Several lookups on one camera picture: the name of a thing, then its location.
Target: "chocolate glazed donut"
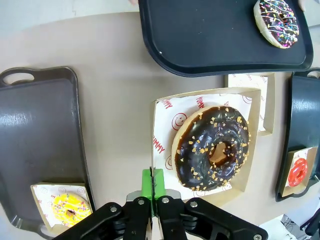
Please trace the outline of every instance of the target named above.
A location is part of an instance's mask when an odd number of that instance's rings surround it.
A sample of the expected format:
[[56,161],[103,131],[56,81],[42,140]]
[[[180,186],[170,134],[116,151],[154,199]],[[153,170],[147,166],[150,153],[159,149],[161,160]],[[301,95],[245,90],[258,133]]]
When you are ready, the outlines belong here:
[[[172,164],[180,183],[193,191],[226,185],[247,160],[249,137],[248,122],[232,107],[211,106],[195,112],[172,145]],[[222,143],[225,157],[212,161]]]

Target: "white wax paper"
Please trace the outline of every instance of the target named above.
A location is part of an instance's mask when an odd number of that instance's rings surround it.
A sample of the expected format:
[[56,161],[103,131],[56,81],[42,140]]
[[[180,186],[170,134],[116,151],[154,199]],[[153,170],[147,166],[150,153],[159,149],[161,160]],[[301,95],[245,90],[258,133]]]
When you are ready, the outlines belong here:
[[260,116],[258,131],[265,131],[264,120],[266,114],[266,100],[267,100],[267,88],[268,88],[268,77],[257,76],[249,74],[229,74],[228,75],[228,87],[249,87],[257,88],[261,90],[261,102],[260,102]]
[[240,94],[204,94],[176,97],[159,101],[155,108],[153,136],[153,164],[156,169],[163,169],[166,189],[177,190],[182,200],[201,197],[231,189],[228,183],[210,191],[192,191],[179,183],[175,169],[172,168],[171,149],[173,140],[184,121],[201,108],[208,106],[229,106],[237,109],[247,120],[252,99]]

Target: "black tray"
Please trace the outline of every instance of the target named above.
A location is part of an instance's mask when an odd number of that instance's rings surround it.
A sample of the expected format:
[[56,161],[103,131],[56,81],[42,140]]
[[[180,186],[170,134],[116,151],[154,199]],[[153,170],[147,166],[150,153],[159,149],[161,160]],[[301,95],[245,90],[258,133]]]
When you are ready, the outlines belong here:
[[[28,73],[33,81],[6,84]],[[78,80],[68,67],[12,68],[0,74],[0,201],[15,227],[46,239],[30,186],[85,183],[95,210],[79,113]]]
[[318,149],[320,149],[320,79],[308,76],[310,72],[320,72],[320,68],[295,72],[289,81],[283,156],[275,187],[275,200],[277,202],[291,197],[302,197],[320,179],[320,151],[318,150],[306,189],[299,194],[290,194],[285,197],[281,195],[281,189],[284,188],[284,171],[287,165],[288,152],[312,147],[319,147]]
[[304,71],[313,46],[297,0],[286,0],[300,27],[289,49],[271,45],[255,17],[257,0],[139,0],[143,40],[153,59],[181,76]]

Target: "white glazed donut with sprinkles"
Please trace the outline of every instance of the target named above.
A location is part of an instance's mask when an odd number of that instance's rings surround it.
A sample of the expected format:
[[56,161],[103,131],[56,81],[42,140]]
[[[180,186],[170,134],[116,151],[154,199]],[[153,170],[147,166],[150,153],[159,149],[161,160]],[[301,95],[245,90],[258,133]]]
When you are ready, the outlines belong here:
[[297,18],[284,0],[258,0],[253,11],[260,32],[272,45],[288,49],[298,41]]

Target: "table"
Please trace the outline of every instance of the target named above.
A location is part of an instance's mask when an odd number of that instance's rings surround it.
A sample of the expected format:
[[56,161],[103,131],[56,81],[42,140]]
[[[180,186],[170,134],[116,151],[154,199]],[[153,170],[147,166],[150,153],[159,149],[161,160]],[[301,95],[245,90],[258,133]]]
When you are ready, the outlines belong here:
[[[320,44],[314,45],[320,54]],[[58,21],[0,39],[0,71],[12,67],[72,67],[79,78],[82,131],[97,207],[123,205],[141,188],[151,164],[152,101],[223,87],[223,76],[185,78],[162,69],[143,43],[139,13],[114,13]],[[315,57],[314,66],[320,65]],[[222,208],[255,225],[289,212],[314,196],[275,201],[285,133],[286,81],[276,74],[273,135],[257,139],[245,193]]]

